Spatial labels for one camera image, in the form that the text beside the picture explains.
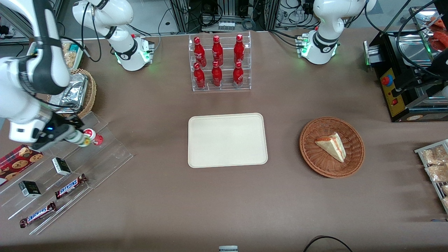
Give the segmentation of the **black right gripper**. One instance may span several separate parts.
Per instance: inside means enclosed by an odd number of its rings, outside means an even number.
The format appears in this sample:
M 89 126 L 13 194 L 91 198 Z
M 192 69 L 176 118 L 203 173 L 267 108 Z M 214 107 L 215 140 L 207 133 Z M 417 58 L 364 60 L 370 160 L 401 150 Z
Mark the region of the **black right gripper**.
M 81 137 L 80 129 L 85 123 L 76 114 L 63 117 L 53 114 L 51 120 L 37 134 L 36 142 L 54 142 L 77 140 Z

